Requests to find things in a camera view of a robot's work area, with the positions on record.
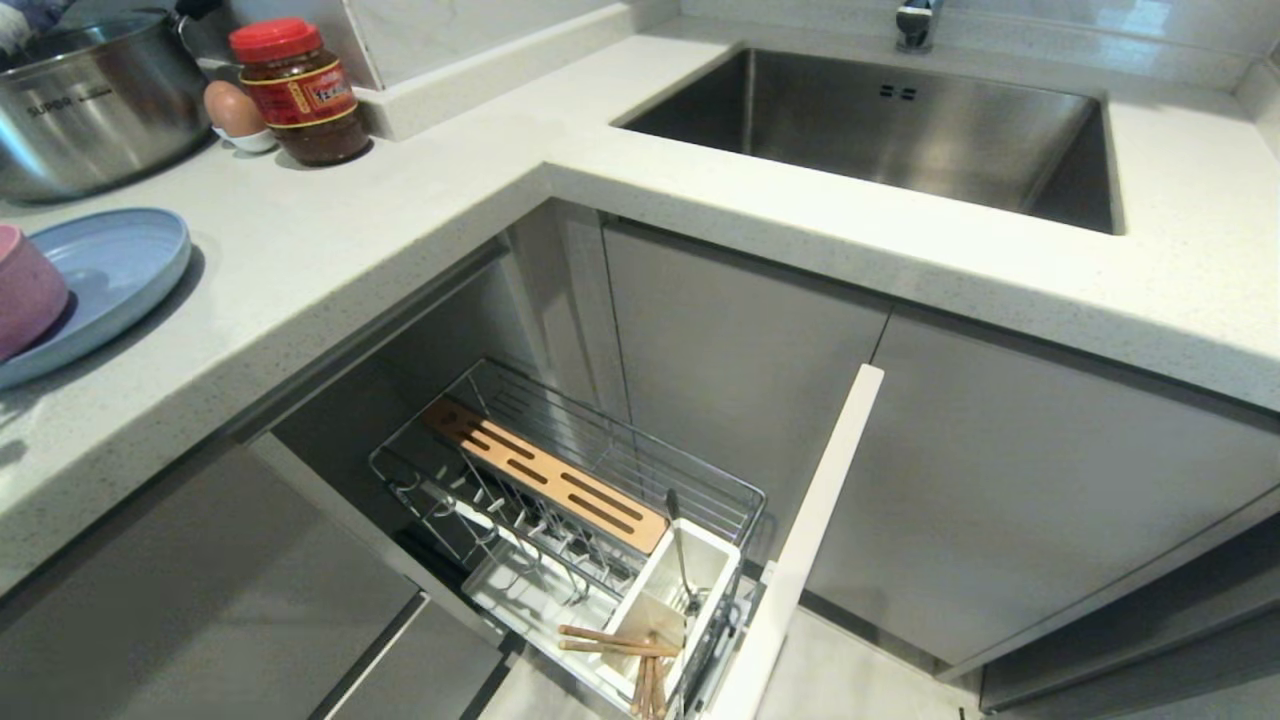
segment cabinet floor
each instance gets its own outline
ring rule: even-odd
[[[483,720],[625,720],[603,700],[564,688],[572,680],[536,651],[516,659]],[[764,696],[759,720],[977,719],[973,692],[925,673],[800,609]]]

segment kitchen counter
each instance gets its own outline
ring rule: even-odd
[[[609,123],[746,41],[1108,96],[1125,234]],[[1280,167],[1225,94],[938,46],[680,18],[349,165],[212,147],[28,232],[163,206],[200,249],[92,356],[0,392],[0,592],[200,439],[549,197],[1280,410]]]

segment jar label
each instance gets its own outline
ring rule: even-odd
[[[340,61],[280,79],[241,79],[273,128],[302,128],[346,117],[356,110]]]

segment chopsticks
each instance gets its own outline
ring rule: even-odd
[[[676,657],[680,648],[658,642],[658,633],[649,633],[643,641],[611,635],[599,630],[561,625],[562,635],[595,642],[561,641],[562,650],[580,652],[614,652],[639,656],[636,689],[631,696],[631,714],[640,720],[662,720],[667,716],[666,676],[663,657]]]

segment faucet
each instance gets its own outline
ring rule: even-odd
[[[933,31],[942,13],[942,0],[905,0],[897,9],[897,50],[924,55],[933,50]]]

